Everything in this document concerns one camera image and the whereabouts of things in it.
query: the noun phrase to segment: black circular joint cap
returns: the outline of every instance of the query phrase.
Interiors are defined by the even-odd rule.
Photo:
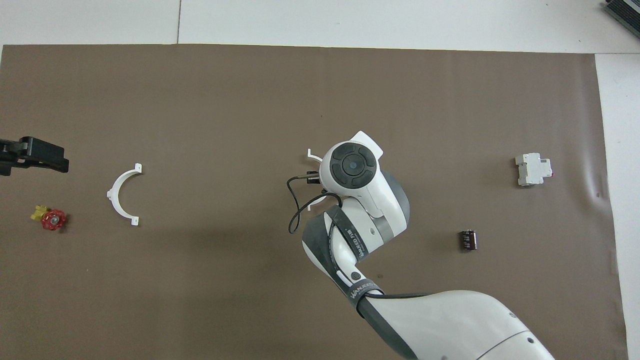
[[[346,142],[336,147],[331,155],[331,175],[347,189],[358,189],[369,184],[377,168],[371,150],[359,143]]]

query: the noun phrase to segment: black clamp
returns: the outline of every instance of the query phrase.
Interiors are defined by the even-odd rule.
[[[0,139],[0,175],[11,175],[12,167],[42,167],[68,172],[69,160],[64,156],[64,148],[31,136],[17,142]]]
[[[307,175],[316,175],[318,174],[317,171],[307,171]],[[320,175],[318,175],[318,177],[308,177],[307,178],[307,184],[319,184],[320,183]]]

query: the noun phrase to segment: brown paper mat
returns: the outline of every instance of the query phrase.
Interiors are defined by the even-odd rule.
[[[364,274],[493,295],[557,359],[626,359],[593,55],[231,45],[4,47],[0,136],[70,172],[0,178],[0,357],[396,358],[286,231],[307,147],[360,129],[412,207]],[[519,188],[525,152],[555,176]],[[139,227],[106,198],[135,162]]]

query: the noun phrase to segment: red valve handwheel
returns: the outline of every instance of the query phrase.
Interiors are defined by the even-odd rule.
[[[47,230],[55,230],[62,227],[62,225],[67,222],[67,216],[64,211],[53,209],[46,213],[40,222],[42,223],[43,228]]]

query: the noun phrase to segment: white circuit breaker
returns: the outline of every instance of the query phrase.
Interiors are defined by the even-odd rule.
[[[531,152],[516,156],[516,165],[520,177],[518,185],[530,186],[544,183],[544,177],[553,176],[551,171],[551,161],[549,159],[541,159],[540,154]]]

